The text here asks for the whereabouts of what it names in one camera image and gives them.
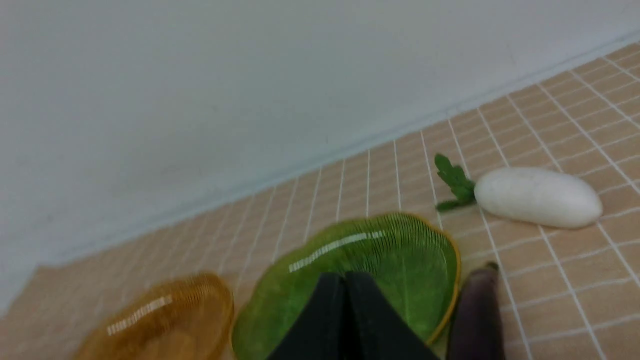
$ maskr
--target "green plastic basket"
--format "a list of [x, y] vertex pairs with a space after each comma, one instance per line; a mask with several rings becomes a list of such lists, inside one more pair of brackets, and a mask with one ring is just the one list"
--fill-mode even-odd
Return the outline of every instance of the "green plastic basket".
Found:
[[264, 360], [282, 341], [323, 272], [369, 272], [402, 319], [427, 344], [447, 325], [458, 296], [460, 253], [441, 230], [407, 213], [327, 227], [262, 276], [238, 314], [238, 360]]

